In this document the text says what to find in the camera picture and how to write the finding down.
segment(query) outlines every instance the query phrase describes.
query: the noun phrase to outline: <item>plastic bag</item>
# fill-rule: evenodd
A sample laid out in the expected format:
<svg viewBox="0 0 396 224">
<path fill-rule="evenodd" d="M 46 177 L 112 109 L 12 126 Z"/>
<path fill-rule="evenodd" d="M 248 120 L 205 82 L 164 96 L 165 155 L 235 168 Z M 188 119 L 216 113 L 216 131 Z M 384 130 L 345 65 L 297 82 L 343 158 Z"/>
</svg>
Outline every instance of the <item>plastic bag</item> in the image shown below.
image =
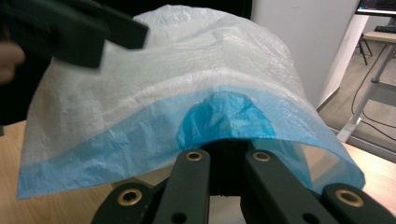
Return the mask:
<svg viewBox="0 0 396 224">
<path fill-rule="evenodd" d="M 134 19 L 150 29 L 144 49 L 106 43 L 100 70 L 52 61 L 29 109 L 17 198 L 142 175 L 223 138 L 275 152 L 318 193 L 364 185 L 267 29 L 182 6 Z"/>
</svg>

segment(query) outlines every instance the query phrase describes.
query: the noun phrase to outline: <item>table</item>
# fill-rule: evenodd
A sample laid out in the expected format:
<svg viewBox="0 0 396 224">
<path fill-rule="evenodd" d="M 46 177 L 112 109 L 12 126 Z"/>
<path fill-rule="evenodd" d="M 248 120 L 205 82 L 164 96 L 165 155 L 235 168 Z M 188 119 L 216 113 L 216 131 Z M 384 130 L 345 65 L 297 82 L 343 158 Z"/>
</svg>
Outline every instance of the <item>table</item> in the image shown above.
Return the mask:
<svg viewBox="0 0 396 224">
<path fill-rule="evenodd" d="M 385 58 L 380 64 L 378 70 L 376 71 L 375 77 L 371 80 L 369 87 L 364 93 L 361 102 L 359 103 L 355 111 L 355 114 L 345 124 L 340 133 L 337 134 L 338 140 L 344 143 L 347 141 L 350 135 L 352 135 L 353 131 L 355 131 L 356 127 L 361 122 L 361 112 L 363 111 L 369 100 L 375 100 L 383 104 L 396 106 L 396 86 L 380 82 L 380 78 L 382 72 L 385 69 L 385 66 L 396 51 L 396 34 L 369 32 L 365 34 L 363 38 L 368 40 L 380 41 L 389 46 Z"/>
<path fill-rule="evenodd" d="M 25 123 L 6 126 L 6 135 L 0 136 L 0 223 L 90 223 L 112 190 L 110 185 L 28 200 L 15 199 Z M 344 146 L 365 173 L 363 190 L 396 216 L 396 164 L 348 144 Z M 221 222 L 224 218 L 231 218 L 233 223 L 244 223 L 236 197 L 211 198 L 210 209 L 212 223 L 224 223 Z"/>
</svg>

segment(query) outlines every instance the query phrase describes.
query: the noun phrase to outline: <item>monitor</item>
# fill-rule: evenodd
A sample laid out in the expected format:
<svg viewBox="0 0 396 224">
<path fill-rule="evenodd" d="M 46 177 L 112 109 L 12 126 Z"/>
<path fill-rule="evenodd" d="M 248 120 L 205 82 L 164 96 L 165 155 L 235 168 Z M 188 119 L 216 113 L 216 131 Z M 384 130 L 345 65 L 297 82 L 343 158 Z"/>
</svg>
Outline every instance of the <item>monitor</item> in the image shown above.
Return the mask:
<svg viewBox="0 0 396 224">
<path fill-rule="evenodd" d="M 396 0 L 361 0 L 356 14 L 396 17 Z"/>
</svg>

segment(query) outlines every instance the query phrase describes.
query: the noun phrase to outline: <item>hand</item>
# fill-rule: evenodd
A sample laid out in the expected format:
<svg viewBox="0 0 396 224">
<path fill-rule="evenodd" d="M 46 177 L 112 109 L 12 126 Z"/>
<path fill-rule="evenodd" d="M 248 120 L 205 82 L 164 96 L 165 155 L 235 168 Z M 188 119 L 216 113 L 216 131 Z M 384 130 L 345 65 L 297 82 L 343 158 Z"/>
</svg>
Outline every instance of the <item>hand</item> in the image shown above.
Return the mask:
<svg viewBox="0 0 396 224">
<path fill-rule="evenodd" d="M 0 43 L 0 85 L 14 78 L 15 66 L 23 63 L 24 59 L 25 55 L 20 46 L 12 42 Z"/>
</svg>

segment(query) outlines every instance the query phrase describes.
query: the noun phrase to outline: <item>brass insert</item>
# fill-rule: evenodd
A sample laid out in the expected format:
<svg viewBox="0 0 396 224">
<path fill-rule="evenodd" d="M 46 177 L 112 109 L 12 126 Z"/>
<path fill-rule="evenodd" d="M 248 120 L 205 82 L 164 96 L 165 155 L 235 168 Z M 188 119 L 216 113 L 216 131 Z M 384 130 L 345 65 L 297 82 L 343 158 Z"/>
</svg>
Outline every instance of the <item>brass insert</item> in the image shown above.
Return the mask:
<svg viewBox="0 0 396 224">
<path fill-rule="evenodd" d="M 139 189 L 126 189 L 119 195 L 118 202 L 122 206 L 131 206 L 138 203 L 142 197 L 142 191 Z"/>
<path fill-rule="evenodd" d="M 188 161 L 200 161 L 202 159 L 202 157 L 203 157 L 203 155 L 201 153 L 195 152 L 195 151 L 189 152 L 186 155 L 186 159 Z"/>
<path fill-rule="evenodd" d="M 350 206 L 362 207 L 364 205 L 364 201 L 361 196 L 347 189 L 336 190 L 335 196 L 337 196 L 338 200 Z"/>
<path fill-rule="evenodd" d="M 268 155 L 265 152 L 255 152 L 253 154 L 254 159 L 258 160 L 258 161 L 269 161 L 271 160 L 270 155 Z"/>
</svg>

